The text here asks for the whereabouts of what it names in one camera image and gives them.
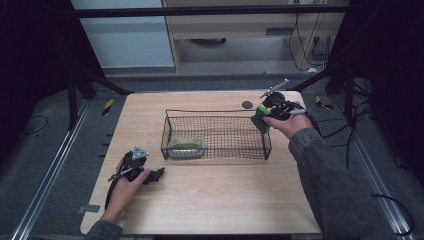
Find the wire basket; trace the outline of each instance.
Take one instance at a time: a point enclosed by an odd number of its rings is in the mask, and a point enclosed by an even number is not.
[[[166,110],[161,150],[165,159],[250,158],[267,160],[269,133],[235,111]]]

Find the small round object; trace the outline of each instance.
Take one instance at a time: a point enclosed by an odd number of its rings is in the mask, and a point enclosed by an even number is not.
[[[244,101],[241,106],[244,109],[251,109],[253,107],[253,103],[251,101]]]

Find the gray sleeve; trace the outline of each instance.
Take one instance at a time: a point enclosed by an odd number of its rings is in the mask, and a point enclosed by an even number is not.
[[[84,239],[89,240],[112,240],[112,239],[120,239],[122,234],[122,228],[116,224],[99,220],[97,221],[93,227],[91,227],[90,231],[88,231],[87,235],[85,235]]]
[[[290,140],[289,150],[326,239],[397,239],[377,200],[358,184],[344,160],[331,154],[315,129],[298,131]]]

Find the hand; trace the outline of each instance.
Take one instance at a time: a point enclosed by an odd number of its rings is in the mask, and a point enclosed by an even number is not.
[[[125,208],[131,203],[137,190],[149,174],[150,170],[145,169],[132,182],[129,182],[125,176],[119,178],[110,197],[109,205],[100,219],[117,224]]]
[[[288,139],[291,139],[293,135],[301,129],[314,128],[311,120],[309,120],[305,114],[292,116],[285,121],[280,121],[271,117],[264,117],[263,119],[270,127],[278,129],[284,133]]]

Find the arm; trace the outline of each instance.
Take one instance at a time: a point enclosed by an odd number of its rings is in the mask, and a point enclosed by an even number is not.
[[[326,239],[396,239],[367,188],[331,153],[305,115],[264,120],[290,139],[306,198]]]
[[[121,177],[115,188],[113,189],[112,196],[106,211],[103,213],[99,221],[97,221],[84,239],[119,239],[122,234],[122,228],[117,225],[119,219],[128,206],[134,195],[137,193],[143,181],[149,176],[150,170],[144,170],[132,182],[127,178]]]

